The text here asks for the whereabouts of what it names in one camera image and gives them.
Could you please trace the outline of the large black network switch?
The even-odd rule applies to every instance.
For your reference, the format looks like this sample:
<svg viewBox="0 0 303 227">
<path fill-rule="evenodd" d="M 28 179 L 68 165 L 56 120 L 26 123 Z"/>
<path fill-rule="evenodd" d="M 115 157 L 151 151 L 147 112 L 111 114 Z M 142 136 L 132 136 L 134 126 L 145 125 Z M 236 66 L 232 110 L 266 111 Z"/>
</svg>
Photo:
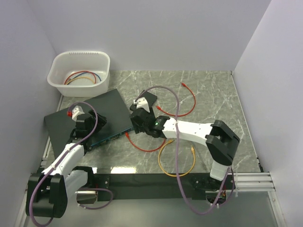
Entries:
<svg viewBox="0 0 303 227">
<path fill-rule="evenodd" d="M 71 104 L 81 102 L 79 98 L 70 98 L 66 108 L 45 116 L 45 124 L 49 133 L 54 157 L 58 157 L 63 151 L 73 128 L 75 121 L 67 116 Z M 89 151 L 97 148 L 110 139 L 117 138 L 126 131 L 133 129 L 130 113 L 117 89 L 108 91 L 99 96 L 85 101 L 92 105 L 98 114 L 107 118 L 106 125 L 89 140 Z"/>
</svg>

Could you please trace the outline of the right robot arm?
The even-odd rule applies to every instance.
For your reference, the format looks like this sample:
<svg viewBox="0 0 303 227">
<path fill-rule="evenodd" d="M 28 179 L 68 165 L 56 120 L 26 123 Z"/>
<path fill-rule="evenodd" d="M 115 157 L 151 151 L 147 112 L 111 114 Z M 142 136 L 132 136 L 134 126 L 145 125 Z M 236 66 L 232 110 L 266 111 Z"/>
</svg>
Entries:
<svg viewBox="0 0 303 227">
<path fill-rule="evenodd" d="M 136 134 L 143 132 L 154 138 L 182 139 L 206 146 L 213 158 L 208 177 L 209 185 L 218 189 L 225 183 L 225 174 L 232 166 L 240 138 L 225 122 L 194 123 L 172 117 L 155 117 L 153 110 L 139 108 L 130 119 Z"/>
</svg>

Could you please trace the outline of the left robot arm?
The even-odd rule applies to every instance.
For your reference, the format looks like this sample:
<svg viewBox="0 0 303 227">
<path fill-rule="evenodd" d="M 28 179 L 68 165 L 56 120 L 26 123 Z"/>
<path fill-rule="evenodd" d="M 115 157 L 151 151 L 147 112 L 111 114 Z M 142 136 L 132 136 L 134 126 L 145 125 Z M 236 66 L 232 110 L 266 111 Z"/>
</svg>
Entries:
<svg viewBox="0 0 303 227">
<path fill-rule="evenodd" d="M 76 124 L 64 150 L 48 168 L 31 174 L 28 180 L 26 214 L 30 217 L 60 218 L 71 195 L 81 187 L 94 187 L 92 168 L 76 164 L 88 152 L 89 138 L 106 125 L 107 119 L 94 110 L 84 113 L 80 106 L 69 111 L 68 116 Z"/>
</svg>

